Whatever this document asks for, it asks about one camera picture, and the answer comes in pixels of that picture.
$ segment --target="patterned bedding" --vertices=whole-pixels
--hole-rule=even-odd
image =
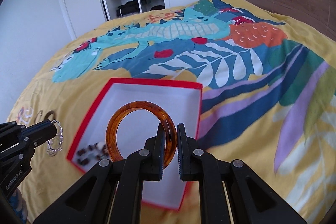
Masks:
[[[293,18],[244,0],[200,0],[104,23],[49,60],[8,121],[56,118],[63,151],[36,149],[20,190],[30,221],[81,176],[66,160],[73,137],[111,77],[203,84],[198,142],[242,159],[308,223],[336,199],[336,44]],[[142,223],[199,223],[198,184],[179,212],[142,206]]]

